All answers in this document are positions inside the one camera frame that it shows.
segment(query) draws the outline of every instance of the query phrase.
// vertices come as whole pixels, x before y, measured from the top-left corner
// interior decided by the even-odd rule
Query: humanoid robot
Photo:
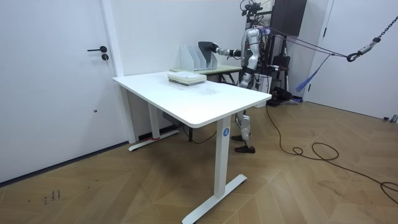
[[[260,57],[260,38],[263,35],[269,35],[271,32],[269,29],[253,28],[253,25],[256,24],[255,20],[252,19],[252,16],[262,9],[260,4],[246,5],[245,8],[246,10],[243,11],[242,16],[247,15],[247,20],[246,30],[244,31],[241,43],[242,50],[222,49],[215,43],[211,43],[211,47],[208,47],[208,50],[212,50],[214,53],[227,57],[241,57],[243,70],[239,75],[237,86],[251,89],[254,83],[253,75],[256,73]],[[235,122],[241,130],[241,135],[232,136],[231,139],[235,141],[243,141],[245,143],[245,146],[237,147],[235,151],[241,153],[255,153],[256,150],[250,142],[250,117],[246,114],[246,110],[236,113]]]

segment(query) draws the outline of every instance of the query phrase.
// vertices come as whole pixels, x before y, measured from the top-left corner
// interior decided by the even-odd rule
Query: baseboard
[[[121,146],[124,146],[124,145],[126,145],[126,144],[129,144],[129,143],[128,143],[127,141],[126,141],[126,142],[122,142],[122,143],[116,144],[116,145],[114,145],[114,146],[106,147],[106,148],[104,148],[104,149],[100,149],[100,150],[98,150],[98,151],[91,152],[91,153],[89,153],[89,154],[85,154],[85,155],[83,155],[83,156],[79,156],[79,157],[77,157],[77,158],[70,159],[70,160],[68,160],[68,161],[61,162],[61,163],[59,163],[59,164],[55,164],[55,165],[52,165],[52,166],[43,168],[43,169],[41,169],[41,170],[37,170],[37,171],[31,172],[31,173],[22,175],[22,176],[20,176],[20,177],[13,178],[13,179],[11,179],[11,180],[6,180],[6,181],[0,183],[0,187],[4,187],[4,186],[10,185],[10,184],[13,184],[13,183],[16,183],[16,182],[19,182],[19,181],[22,181],[22,180],[25,180],[25,179],[28,179],[28,178],[37,176],[37,175],[40,175],[40,174],[43,174],[43,173],[45,173],[45,172],[48,172],[48,171],[51,171],[51,170],[54,170],[54,169],[58,169],[58,168],[60,168],[60,167],[69,165],[69,164],[71,164],[71,163],[80,161],[80,160],[82,160],[82,159],[87,159],[87,158],[89,158],[89,157],[91,157],[91,156],[96,156],[96,155],[101,154],[101,153],[104,153],[104,152],[106,152],[106,151],[109,151],[109,150],[112,150],[112,149],[116,149],[117,147],[121,147]]]

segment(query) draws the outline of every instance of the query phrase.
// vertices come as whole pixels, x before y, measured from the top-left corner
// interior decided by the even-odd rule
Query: table
[[[200,71],[188,71],[184,70],[181,68],[173,68],[170,69],[171,72],[193,72],[193,73],[198,73],[206,76],[218,76],[218,82],[221,83],[227,83],[223,75],[228,75],[229,78],[232,81],[232,85],[236,85],[236,82],[234,78],[232,77],[231,73],[233,72],[240,72],[242,70],[242,67],[236,67],[236,66],[230,66],[230,65],[218,65],[217,69],[211,69],[211,70],[200,70]],[[188,134],[188,140],[192,142],[193,140],[193,129],[189,128],[189,134]]]
[[[271,95],[209,81],[183,86],[169,82],[167,73],[169,72],[113,79],[148,102],[153,138],[138,144],[139,147],[178,132],[175,130],[160,136],[157,109],[163,110],[191,128],[200,128],[217,121],[214,195],[182,220],[183,224],[192,224],[247,179],[240,174],[226,184],[231,115],[269,100]],[[137,149],[136,146],[130,147],[129,150]]]

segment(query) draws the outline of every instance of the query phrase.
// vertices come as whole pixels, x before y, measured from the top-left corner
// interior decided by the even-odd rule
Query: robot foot
[[[256,149],[253,146],[251,146],[251,147],[242,146],[242,147],[235,148],[235,152],[254,154],[254,153],[256,153]]]
[[[243,141],[242,135],[232,136],[231,139],[234,141]]]

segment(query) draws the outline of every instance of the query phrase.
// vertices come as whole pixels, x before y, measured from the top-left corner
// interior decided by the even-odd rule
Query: tabletop
[[[172,72],[193,72],[203,75],[212,75],[216,73],[222,72],[239,72],[242,70],[242,67],[237,66],[230,66],[230,65],[218,65],[216,69],[209,69],[209,70],[200,70],[200,71],[188,71],[181,68],[172,68],[170,71]]]
[[[177,118],[200,128],[271,98],[270,94],[206,81],[193,86],[170,82],[170,72],[113,78],[125,89]]]

